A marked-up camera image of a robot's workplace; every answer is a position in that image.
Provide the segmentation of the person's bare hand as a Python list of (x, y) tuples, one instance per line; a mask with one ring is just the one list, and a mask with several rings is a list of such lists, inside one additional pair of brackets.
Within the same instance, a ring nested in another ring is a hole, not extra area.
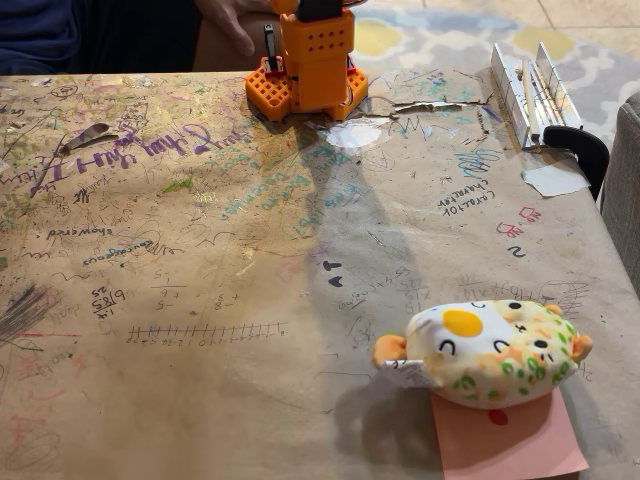
[(196, 7), (208, 20), (219, 27), (245, 56), (255, 53), (249, 34), (241, 26), (239, 17), (247, 13), (272, 13), (267, 0), (195, 0)]

